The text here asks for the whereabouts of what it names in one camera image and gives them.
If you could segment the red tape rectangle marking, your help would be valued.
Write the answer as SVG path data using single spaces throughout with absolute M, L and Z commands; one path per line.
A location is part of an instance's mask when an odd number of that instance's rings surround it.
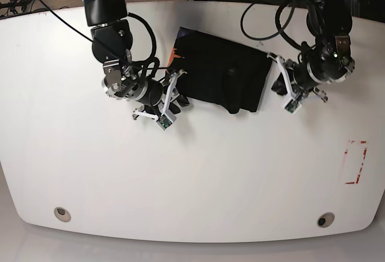
M 341 178 L 347 185 L 357 184 L 365 164 L 368 142 L 350 140 L 343 155 Z

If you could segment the black printed T-shirt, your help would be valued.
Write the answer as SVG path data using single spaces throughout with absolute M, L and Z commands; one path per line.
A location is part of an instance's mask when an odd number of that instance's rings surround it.
M 272 62 L 266 52 L 184 27 L 170 55 L 170 68 L 184 70 L 176 84 L 181 95 L 230 114 L 257 112 Z

